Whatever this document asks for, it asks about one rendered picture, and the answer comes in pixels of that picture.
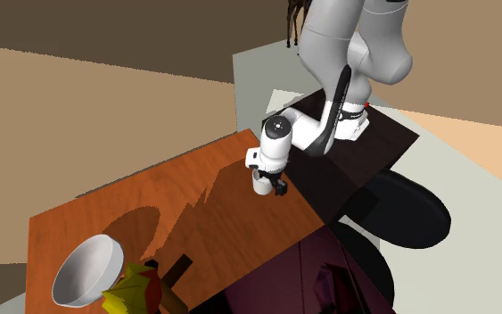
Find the white cup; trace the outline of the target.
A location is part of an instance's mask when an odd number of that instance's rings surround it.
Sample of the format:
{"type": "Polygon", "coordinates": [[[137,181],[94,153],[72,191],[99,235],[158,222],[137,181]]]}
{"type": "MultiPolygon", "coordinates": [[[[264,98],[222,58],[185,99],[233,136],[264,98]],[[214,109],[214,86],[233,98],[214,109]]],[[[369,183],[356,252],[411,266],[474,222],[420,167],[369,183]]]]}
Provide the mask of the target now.
{"type": "Polygon", "coordinates": [[[273,189],[271,181],[267,177],[261,176],[258,169],[252,171],[252,187],[254,192],[259,195],[267,195],[273,189]]]}

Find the wooden table with purple cabinet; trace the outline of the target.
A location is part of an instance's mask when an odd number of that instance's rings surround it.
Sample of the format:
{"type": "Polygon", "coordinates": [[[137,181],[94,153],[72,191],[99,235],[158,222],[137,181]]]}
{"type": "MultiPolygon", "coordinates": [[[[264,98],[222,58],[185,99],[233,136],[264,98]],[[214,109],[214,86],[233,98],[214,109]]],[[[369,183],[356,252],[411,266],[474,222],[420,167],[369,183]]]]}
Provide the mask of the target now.
{"type": "Polygon", "coordinates": [[[29,220],[25,314],[107,314],[53,302],[69,255],[105,234],[124,264],[161,279],[185,254],[172,291],[202,314],[395,314],[392,306],[298,192],[258,195],[244,130],[103,186],[29,220]]]}

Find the dark robot stand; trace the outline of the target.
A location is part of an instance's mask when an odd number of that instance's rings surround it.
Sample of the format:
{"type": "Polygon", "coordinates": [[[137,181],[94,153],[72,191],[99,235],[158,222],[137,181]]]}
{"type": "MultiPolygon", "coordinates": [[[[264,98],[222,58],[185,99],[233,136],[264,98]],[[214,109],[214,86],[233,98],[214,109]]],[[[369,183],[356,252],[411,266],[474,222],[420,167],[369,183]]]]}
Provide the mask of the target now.
{"type": "Polygon", "coordinates": [[[326,155],[310,157],[291,148],[284,170],[288,192],[300,193],[326,224],[340,219],[353,195],[381,169],[395,164],[418,138],[372,105],[366,113],[369,125],[359,138],[334,141],[326,155]]]}

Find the dark brown stick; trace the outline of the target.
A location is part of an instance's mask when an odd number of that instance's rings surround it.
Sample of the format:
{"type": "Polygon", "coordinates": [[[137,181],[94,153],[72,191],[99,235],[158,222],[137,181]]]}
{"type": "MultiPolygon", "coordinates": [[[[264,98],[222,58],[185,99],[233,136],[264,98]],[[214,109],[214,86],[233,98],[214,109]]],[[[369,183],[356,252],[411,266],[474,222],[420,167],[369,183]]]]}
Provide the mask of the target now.
{"type": "Polygon", "coordinates": [[[187,305],[172,291],[172,287],[192,265],[192,260],[183,254],[160,279],[162,297],[160,305],[169,314],[189,314],[187,305]]]}

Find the yellow and red leafy object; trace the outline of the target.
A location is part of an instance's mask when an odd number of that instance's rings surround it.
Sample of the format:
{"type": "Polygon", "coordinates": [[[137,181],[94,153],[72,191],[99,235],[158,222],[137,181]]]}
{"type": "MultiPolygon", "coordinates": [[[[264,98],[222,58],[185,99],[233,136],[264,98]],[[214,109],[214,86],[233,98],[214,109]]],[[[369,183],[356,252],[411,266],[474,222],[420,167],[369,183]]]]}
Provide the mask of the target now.
{"type": "Polygon", "coordinates": [[[118,283],[103,291],[107,314],[160,314],[162,291],[156,268],[128,263],[118,283]]]}

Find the white bowl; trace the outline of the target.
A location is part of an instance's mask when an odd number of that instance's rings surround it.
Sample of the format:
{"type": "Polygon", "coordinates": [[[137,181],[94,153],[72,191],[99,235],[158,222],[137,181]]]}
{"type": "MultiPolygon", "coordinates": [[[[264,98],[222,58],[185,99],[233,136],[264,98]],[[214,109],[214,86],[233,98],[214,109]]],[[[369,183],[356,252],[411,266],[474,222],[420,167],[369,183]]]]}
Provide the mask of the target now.
{"type": "Polygon", "coordinates": [[[115,285],[124,259],[120,243],[108,235],[88,238],[61,265],[53,281],[53,302],[82,308],[99,300],[103,291],[115,285]]]}

